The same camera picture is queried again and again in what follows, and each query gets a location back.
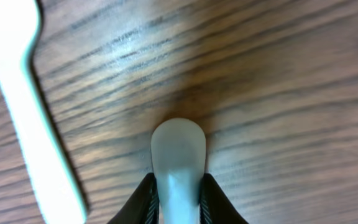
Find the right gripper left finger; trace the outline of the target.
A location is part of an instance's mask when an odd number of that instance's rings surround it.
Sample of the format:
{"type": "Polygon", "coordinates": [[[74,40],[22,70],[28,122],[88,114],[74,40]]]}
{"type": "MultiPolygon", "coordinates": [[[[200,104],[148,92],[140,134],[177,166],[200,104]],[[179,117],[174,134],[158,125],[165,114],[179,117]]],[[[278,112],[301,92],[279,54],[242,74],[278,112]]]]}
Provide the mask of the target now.
{"type": "Polygon", "coordinates": [[[148,173],[108,224],[158,224],[160,200],[154,173],[148,173]]]}

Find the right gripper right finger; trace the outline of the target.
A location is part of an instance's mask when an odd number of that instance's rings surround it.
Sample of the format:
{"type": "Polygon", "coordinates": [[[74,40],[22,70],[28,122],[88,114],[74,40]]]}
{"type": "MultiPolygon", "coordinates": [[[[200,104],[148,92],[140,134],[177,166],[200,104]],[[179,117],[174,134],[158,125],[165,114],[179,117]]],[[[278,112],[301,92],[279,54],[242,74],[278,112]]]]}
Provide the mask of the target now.
{"type": "Polygon", "coordinates": [[[199,202],[201,224],[249,224],[209,173],[201,180],[199,202]]]}

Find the white plastic knife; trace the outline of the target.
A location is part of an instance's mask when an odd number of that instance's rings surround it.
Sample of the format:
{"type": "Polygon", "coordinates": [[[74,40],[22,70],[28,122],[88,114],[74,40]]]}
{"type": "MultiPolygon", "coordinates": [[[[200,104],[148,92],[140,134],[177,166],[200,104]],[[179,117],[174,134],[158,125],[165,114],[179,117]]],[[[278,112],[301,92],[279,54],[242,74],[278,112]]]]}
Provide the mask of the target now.
{"type": "Polygon", "coordinates": [[[173,118],[160,124],[150,144],[165,223],[198,223],[206,137],[198,124],[173,118]]]}

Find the pale blue plastic knife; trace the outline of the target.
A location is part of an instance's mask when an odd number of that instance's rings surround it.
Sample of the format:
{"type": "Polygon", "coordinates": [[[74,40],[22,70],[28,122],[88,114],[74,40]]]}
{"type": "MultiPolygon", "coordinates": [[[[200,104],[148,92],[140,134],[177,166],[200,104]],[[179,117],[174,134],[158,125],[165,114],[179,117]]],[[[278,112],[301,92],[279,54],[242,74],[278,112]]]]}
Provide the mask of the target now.
{"type": "Polygon", "coordinates": [[[0,89],[45,223],[85,223],[85,200],[31,69],[40,30],[37,1],[0,0],[0,89]]]}

